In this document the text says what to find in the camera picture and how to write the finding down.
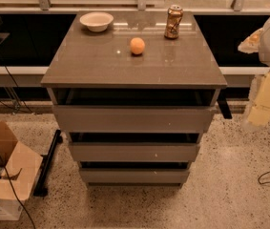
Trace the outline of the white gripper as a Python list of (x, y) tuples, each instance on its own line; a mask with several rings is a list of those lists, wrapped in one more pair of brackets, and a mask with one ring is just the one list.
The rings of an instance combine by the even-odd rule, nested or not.
[(257, 106), (252, 106), (247, 121), (255, 126), (265, 126), (270, 121), (270, 71), (262, 79), (255, 100)]

